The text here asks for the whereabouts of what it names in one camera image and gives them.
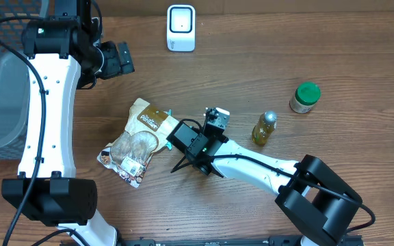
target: green-capped jar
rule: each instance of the green-capped jar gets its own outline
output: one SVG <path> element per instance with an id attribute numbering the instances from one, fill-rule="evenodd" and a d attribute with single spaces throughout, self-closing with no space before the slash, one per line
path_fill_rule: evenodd
<path id="1" fill-rule="evenodd" d="M 313 82 L 307 81 L 297 88 L 290 100 L 290 107 L 296 113 L 308 113 L 320 99 L 320 88 Z"/>

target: gray bin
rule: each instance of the gray bin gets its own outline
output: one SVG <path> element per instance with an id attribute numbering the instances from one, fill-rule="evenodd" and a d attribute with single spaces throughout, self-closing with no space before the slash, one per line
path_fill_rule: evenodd
<path id="1" fill-rule="evenodd" d="M 0 18 L 41 16 L 48 0 L 0 0 Z M 22 51 L 21 34 L 28 20 L 0 24 L 3 42 Z M 29 83 L 27 66 L 0 46 L 0 159 L 20 159 L 27 135 Z"/>

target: small jar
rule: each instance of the small jar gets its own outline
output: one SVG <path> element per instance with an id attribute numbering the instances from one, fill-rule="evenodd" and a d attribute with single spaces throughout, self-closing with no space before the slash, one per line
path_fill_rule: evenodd
<path id="1" fill-rule="evenodd" d="M 320 99 L 320 88 L 313 82 L 305 82 L 297 88 L 290 100 L 290 107 L 296 113 L 308 113 Z"/>
<path id="2" fill-rule="evenodd" d="M 276 120 L 278 116 L 273 111 L 263 113 L 258 120 L 257 125 L 252 131 L 252 140 L 257 145 L 263 146 L 267 143 L 268 137 L 276 129 Z"/>

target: wood grain surface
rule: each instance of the wood grain surface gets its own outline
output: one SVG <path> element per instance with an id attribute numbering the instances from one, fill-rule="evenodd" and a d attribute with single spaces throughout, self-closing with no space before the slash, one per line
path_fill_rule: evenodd
<path id="1" fill-rule="evenodd" d="M 76 95 L 77 177 L 96 181 L 98 209 L 111 225 L 125 238 L 155 240 L 299 233 L 275 197 L 252 185 L 192 168 L 170 174 L 182 157 L 175 149 L 153 157 L 139 189 L 97 163 L 140 97 L 177 119 L 203 121 L 205 107 L 223 107 L 231 111 L 226 135 L 243 147 L 280 159 L 318 156 L 376 213 L 377 223 L 357 232 L 365 244 L 394 245 L 393 12 L 199 16 L 193 53 L 167 50 L 165 23 L 165 16 L 105 18 L 105 39 L 129 43 L 136 72 Z M 301 115 L 288 102 L 303 81 L 318 83 L 322 98 Z M 260 148 L 250 134 L 270 109 L 278 127 Z M 0 161 L 0 244 L 15 211 L 1 197 L 1 180 L 15 177 L 17 165 Z M 352 224 L 366 220 L 360 211 Z M 10 244 L 52 231 L 22 216 Z"/>
<path id="2" fill-rule="evenodd" d="M 394 0 L 97 0 L 103 16 L 165 16 L 172 4 L 203 14 L 394 11 Z"/>

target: snack bag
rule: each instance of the snack bag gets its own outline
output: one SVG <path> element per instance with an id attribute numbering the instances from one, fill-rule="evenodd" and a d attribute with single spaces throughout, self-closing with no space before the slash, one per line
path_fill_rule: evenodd
<path id="1" fill-rule="evenodd" d="M 166 138 L 178 123 L 172 116 L 138 98 L 130 108 L 125 131 L 106 145 L 97 160 L 138 188 L 151 157 L 168 143 Z"/>

